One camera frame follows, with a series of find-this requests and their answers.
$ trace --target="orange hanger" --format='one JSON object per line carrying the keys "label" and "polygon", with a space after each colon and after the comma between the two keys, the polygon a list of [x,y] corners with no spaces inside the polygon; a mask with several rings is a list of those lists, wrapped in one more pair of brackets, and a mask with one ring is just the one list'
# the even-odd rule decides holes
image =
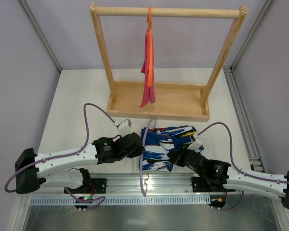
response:
{"label": "orange hanger", "polygon": [[146,20],[149,27],[149,74],[148,74],[148,87],[152,86],[153,79],[153,36],[152,36],[152,8],[149,6],[149,16]]}

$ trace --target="patterned fabric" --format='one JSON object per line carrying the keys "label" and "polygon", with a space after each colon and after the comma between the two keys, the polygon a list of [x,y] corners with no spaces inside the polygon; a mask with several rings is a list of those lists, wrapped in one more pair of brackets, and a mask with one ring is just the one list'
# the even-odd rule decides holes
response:
{"label": "patterned fabric", "polygon": [[[144,131],[145,128],[141,130],[142,139]],[[194,126],[149,129],[144,144],[143,170],[171,172],[171,152],[178,151],[183,146],[194,145],[195,142],[199,147],[195,151],[201,152],[204,147]]]}

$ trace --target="gray wall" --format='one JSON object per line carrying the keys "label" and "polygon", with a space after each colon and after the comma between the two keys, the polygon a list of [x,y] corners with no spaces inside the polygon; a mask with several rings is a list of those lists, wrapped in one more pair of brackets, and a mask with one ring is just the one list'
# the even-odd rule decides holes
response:
{"label": "gray wall", "polygon": [[3,186],[21,152],[38,148],[58,79],[18,1],[0,0],[0,231],[15,215]]}
{"label": "gray wall", "polygon": [[289,0],[276,1],[235,70],[267,171],[289,170]]}
{"label": "gray wall", "polygon": [[[63,69],[103,68],[89,5],[93,0],[27,0]],[[230,8],[248,14],[230,51],[231,65],[265,0],[95,0],[101,6]],[[145,17],[101,17],[112,67],[141,68]],[[155,67],[214,66],[230,19],[153,18]]]}

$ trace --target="white table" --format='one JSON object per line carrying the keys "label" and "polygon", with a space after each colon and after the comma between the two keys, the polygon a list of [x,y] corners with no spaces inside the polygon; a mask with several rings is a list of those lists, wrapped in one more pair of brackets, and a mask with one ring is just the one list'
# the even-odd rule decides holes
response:
{"label": "white table", "polygon": [[[212,68],[156,68],[155,77],[156,81],[205,84],[211,71]],[[113,69],[113,76],[115,79],[144,79],[140,69]],[[83,105],[90,102],[106,109],[109,94],[107,79],[103,69],[63,70],[40,143],[39,153],[50,153],[81,147],[86,137]],[[116,128],[103,113],[93,107],[87,108],[91,142],[102,136],[114,137],[117,135]],[[220,72],[209,96],[209,108],[210,119],[207,123],[158,120],[157,127],[193,125],[197,131],[201,131],[213,122],[224,122],[232,132],[235,163],[240,167],[250,169],[223,71]],[[123,118],[114,119],[116,121],[123,120]],[[139,133],[149,120],[131,118],[131,121],[132,129]],[[201,135],[201,138],[205,148],[203,155],[208,159],[230,162],[229,137],[223,126],[216,125],[210,128]],[[138,162],[139,158],[126,158],[114,164],[86,166],[85,168],[91,173],[138,173]],[[192,171],[187,167],[175,166],[172,173],[192,173]]]}

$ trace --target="gray floor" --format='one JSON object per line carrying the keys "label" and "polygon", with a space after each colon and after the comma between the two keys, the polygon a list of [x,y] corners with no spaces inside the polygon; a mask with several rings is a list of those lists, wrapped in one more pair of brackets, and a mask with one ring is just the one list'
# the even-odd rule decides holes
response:
{"label": "gray floor", "polygon": [[[238,195],[228,195],[225,207]],[[103,206],[77,212],[71,206],[31,206],[23,231],[279,231],[272,202],[246,195],[237,210],[224,212],[208,205]]]}

